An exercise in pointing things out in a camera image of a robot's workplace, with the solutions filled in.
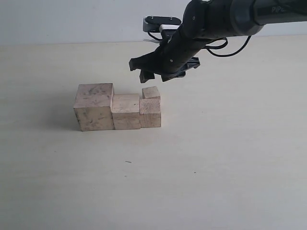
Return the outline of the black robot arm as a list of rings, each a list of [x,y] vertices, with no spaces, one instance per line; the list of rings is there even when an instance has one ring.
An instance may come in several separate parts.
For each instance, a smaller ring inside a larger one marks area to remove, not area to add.
[[[159,33],[155,51],[132,58],[130,70],[140,71],[145,83],[160,75],[162,81],[184,77],[186,71],[200,65],[196,54],[203,49],[213,53],[213,42],[230,37],[251,38],[265,25],[304,22],[307,3],[304,0],[193,0],[182,19],[147,16],[143,31]]]

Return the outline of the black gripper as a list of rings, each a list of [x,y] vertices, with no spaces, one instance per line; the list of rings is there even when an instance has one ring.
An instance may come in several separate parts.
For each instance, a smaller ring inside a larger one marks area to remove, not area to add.
[[[167,38],[164,45],[160,45],[157,54],[146,54],[131,58],[129,61],[130,71],[140,69],[140,83],[154,80],[155,75],[150,71],[157,70],[157,56],[161,64],[157,74],[161,75],[162,81],[174,78],[182,78],[189,69],[196,69],[200,61],[195,55],[209,43],[208,39],[188,38],[180,25],[176,31]]]

